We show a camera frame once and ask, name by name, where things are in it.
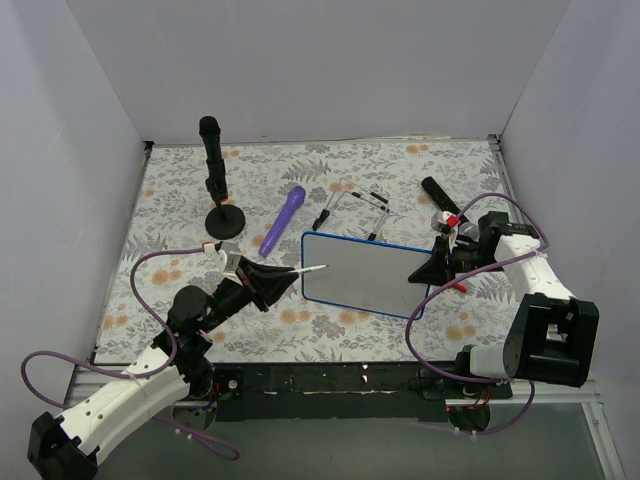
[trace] red object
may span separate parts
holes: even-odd
[[[449,218],[447,218],[447,225],[449,225],[451,228],[455,227],[458,223],[460,223],[460,220],[458,220],[458,217],[456,217],[455,215],[451,215]]]

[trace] table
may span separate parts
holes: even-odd
[[[436,211],[420,187],[433,176],[460,206],[484,192],[505,192],[486,141],[359,141],[268,144],[223,148],[229,202],[247,218],[233,241],[250,260],[296,266],[300,236],[310,230],[341,178],[384,192],[394,215],[380,241],[430,248]],[[210,241],[204,219],[214,207],[204,180],[204,147],[155,147],[149,159],[96,342],[97,364],[130,363],[160,331],[129,287],[133,263],[146,253],[197,247]],[[258,247],[294,185],[307,191],[271,255]],[[472,221],[489,210],[506,210],[500,199],[474,206]],[[321,231],[366,238],[372,211],[345,202]],[[138,271],[141,295],[162,316],[185,285],[215,289],[221,275],[204,254],[160,257]],[[466,294],[449,291],[429,304],[414,324],[414,345],[432,360],[451,360],[466,344],[491,344],[505,338],[517,310],[504,274],[484,274],[467,282]],[[309,302],[296,282],[266,314],[255,306],[242,310],[211,332],[212,362],[400,361],[412,360],[404,342],[405,320]]]

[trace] whiteboard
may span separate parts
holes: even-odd
[[[302,276],[307,300],[409,318],[428,293],[407,279],[429,260],[429,250],[317,232],[301,241],[303,267],[329,265]]]

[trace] gray wall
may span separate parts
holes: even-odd
[[[67,0],[143,139],[500,133],[569,0]]]
[[[142,144],[63,0],[0,2],[0,478],[47,406],[20,380],[36,349],[90,353],[142,167]],[[35,361],[64,398],[72,366]]]
[[[574,0],[504,134],[560,278],[600,309],[593,371],[628,478],[640,477],[639,45],[639,2]]]

